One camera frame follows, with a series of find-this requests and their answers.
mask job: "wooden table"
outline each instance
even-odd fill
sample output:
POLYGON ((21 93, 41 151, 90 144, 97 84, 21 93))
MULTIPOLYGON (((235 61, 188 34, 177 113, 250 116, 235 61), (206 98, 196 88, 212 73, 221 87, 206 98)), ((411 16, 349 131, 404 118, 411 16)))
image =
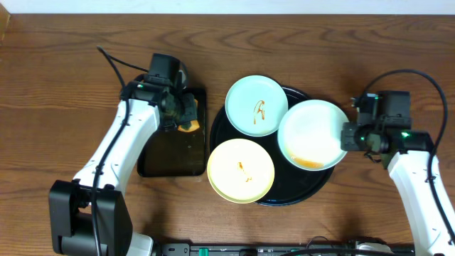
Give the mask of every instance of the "wooden table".
MULTIPOLYGON (((353 119, 350 97, 375 76, 424 70, 449 101, 438 157, 454 200, 454 32, 453 16, 14 15, 0 47, 0 254, 53 254, 49 189, 84 166, 119 102, 117 78, 96 45, 144 67, 152 53, 181 59, 193 84, 207 90, 209 123, 230 86, 246 75, 268 75, 336 102, 353 119)), ((120 71, 125 80, 138 75, 120 71)), ((373 91, 386 89, 410 90, 414 128, 436 135, 441 104, 427 81, 396 75, 373 91)), ((135 172, 126 202, 134 229, 160 242, 300 244, 315 235, 412 242, 387 171, 356 153, 316 195, 294 206, 229 203, 205 174, 141 178, 135 172)))

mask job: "white plate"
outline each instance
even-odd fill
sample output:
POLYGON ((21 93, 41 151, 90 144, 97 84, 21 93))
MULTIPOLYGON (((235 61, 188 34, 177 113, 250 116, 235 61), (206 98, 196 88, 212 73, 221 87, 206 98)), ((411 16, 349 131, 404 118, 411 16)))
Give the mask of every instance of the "white plate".
POLYGON ((279 149, 300 169, 330 168, 347 153, 341 150, 341 130, 347 121, 344 112, 330 102, 301 102, 286 113, 279 125, 279 149))
POLYGON ((238 80, 227 93, 226 115, 243 134, 260 137, 278 130, 288 110, 281 86, 270 78, 251 75, 238 80))

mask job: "round black tray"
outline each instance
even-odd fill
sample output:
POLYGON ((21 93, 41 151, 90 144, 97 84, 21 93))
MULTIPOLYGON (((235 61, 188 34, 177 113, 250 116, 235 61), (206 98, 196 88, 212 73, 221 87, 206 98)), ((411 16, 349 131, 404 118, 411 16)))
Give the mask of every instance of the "round black tray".
MULTIPOLYGON (((289 108, 311 98, 294 88, 283 87, 289 108)), ((250 137, 234 128, 226 116, 225 107, 217 114, 210 131, 210 152, 215 147, 230 139, 249 139, 261 145, 272 158, 275 168, 275 179, 269 192, 256 201, 266 206, 288 206, 314 195, 327 182, 334 167, 324 171, 305 171, 289 163, 278 147, 278 132, 264 137, 250 137)))

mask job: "black tray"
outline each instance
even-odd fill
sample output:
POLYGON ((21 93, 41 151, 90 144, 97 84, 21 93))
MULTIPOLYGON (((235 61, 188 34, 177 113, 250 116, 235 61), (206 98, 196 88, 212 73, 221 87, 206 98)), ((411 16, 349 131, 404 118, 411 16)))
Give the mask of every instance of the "black tray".
MULTIPOLYGON (((295 104, 311 98, 294 88, 283 87, 289 103, 289 109, 295 104)), ((288 206, 314 195, 327 182, 334 167, 324 171, 305 171, 289 163, 278 147, 278 132, 264 137, 250 137, 234 128, 226 116, 225 107, 217 114, 210 131, 210 152, 219 144, 230 139, 249 139, 261 145, 272 158, 275 168, 275 179, 270 191, 258 204, 266 206, 288 206)))
POLYGON ((137 160, 137 172, 143 177, 199 176, 205 171, 205 90, 188 88, 198 101, 200 128, 194 132, 156 131, 137 160))

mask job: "food residue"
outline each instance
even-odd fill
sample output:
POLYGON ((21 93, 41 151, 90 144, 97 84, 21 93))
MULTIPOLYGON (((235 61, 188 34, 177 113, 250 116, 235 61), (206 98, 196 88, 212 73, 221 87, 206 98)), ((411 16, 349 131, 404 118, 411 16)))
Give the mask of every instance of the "food residue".
POLYGON ((243 172, 243 174, 246 176, 247 180, 246 182, 248 181, 252 181, 253 178, 251 177, 251 175, 249 173, 247 173, 244 169, 243 169, 243 165, 242 165, 242 162, 239 162, 238 164, 238 167, 237 167, 237 170, 243 172))
POLYGON ((256 103, 255 110, 253 110, 253 122, 256 124, 256 116, 257 114, 262 114, 262 120, 265 120, 265 110, 264 110, 265 101, 260 100, 256 103))
POLYGON ((301 159, 296 156, 291 156, 291 159, 296 162, 298 165, 303 166, 303 167, 308 167, 308 168, 321 168, 324 166, 322 163, 318 162, 313 162, 313 161, 308 161, 305 159, 301 159))

